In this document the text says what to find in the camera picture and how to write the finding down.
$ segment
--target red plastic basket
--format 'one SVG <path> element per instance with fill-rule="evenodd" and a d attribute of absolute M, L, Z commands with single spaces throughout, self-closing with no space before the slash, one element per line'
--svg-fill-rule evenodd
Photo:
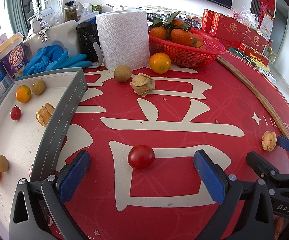
<path fill-rule="evenodd" d="M 193 28 L 190 31 L 201 37 L 206 49 L 184 46 L 149 35 L 151 48 L 156 52 L 166 53 L 172 63 L 185 67 L 207 66 L 214 62 L 218 55 L 225 53 L 225 48 L 219 41 Z"/>

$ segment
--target metal bolt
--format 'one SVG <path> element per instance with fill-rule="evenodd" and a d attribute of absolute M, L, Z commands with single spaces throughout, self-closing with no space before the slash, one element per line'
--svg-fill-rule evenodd
<path fill-rule="evenodd" d="M 237 176 L 234 175 L 234 174 L 230 174 L 230 175 L 228 176 L 228 178 L 229 178 L 229 180 L 231 180 L 231 181 L 236 181 L 236 180 L 237 180 Z"/>
<path fill-rule="evenodd" d="M 55 178 L 56 178 L 55 175 L 49 175 L 48 178 L 47 178 L 47 180 L 48 180 L 48 181 L 54 181 Z"/>
<path fill-rule="evenodd" d="M 26 182 L 26 179 L 20 179 L 20 180 L 19 180 L 19 184 L 20 184 L 20 185 L 24 184 L 25 182 Z"/>
<path fill-rule="evenodd" d="M 273 188 L 269 189 L 269 194 L 270 194 L 271 196 L 273 196 L 273 195 L 275 194 L 275 191 L 274 191 Z"/>
<path fill-rule="evenodd" d="M 259 183 L 260 185 L 264 185 L 264 184 L 265 184 L 265 182 L 264 182 L 263 179 L 258 179 L 258 183 Z"/>

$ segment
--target red table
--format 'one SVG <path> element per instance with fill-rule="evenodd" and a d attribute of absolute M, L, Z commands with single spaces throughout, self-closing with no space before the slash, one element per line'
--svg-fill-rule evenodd
<path fill-rule="evenodd" d="M 289 131 L 289 104 L 277 88 L 230 52 L 223 57 L 270 101 Z M 85 70 L 89 88 L 72 119 L 57 170 L 80 149 L 90 152 L 91 166 L 65 204 L 90 239 L 194 239 L 218 207 L 194 168 L 198 149 L 240 180 L 258 178 L 245 160 L 250 151 L 289 173 L 289 153 L 261 146 L 265 131 L 278 136 L 279 129 L 229 70 L 218 62 L 173 69 L 165 74 L 150 68 L 133 71 L 155 77 L 156 90 L 145 97 L 135 94 L 129 82 L 116 82 L 108 70 Z M 129 150 L 138 144 L 156 154 L 144 170 L 132 170 L 127 163 Z M 242 205 L 223 237 L 232 232 Z M 50 217 L 48 223 L 61 237 Z"/>

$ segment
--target wooden stick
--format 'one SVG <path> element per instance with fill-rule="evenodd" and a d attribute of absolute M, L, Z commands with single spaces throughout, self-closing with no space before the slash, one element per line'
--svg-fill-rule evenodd
<path fill-rule="evenodd" d="M 278 126 L 279 130 L 281 131 L 282 135 L 287 137 L 289 139 L 289 132 L 284 126 L 281 118 L 277 114 L 277 112 L 274 110 L 273 106 L 270 104 L 270 102 L 260 93 L 259 90 L 250 82 L 250 80 L 242 74 L 235 66 L 233 66 L 230 62 L 225 60 L 223 57 L 218 56 L 216 60 L 225 66 L 232 74 L 234 74 L 243 84 L 245 84 L 251 91 L 254 93 L 254 95 L 259 99 L 261 104 L 264 106 L 264 108 L 269 112 L 269 114 L 272 116 L 273 120 L 275 121 L 276 125 Z"/>

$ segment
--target toilet paper roll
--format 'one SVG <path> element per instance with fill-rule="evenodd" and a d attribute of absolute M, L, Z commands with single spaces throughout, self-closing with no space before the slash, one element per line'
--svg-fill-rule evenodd
<path fill-rule="evenodd" d="M 149 65 L 147 12 L 122 10 L 96 15 L 104 65 L 114 71 L 119 65 L 132 70 Z"/>

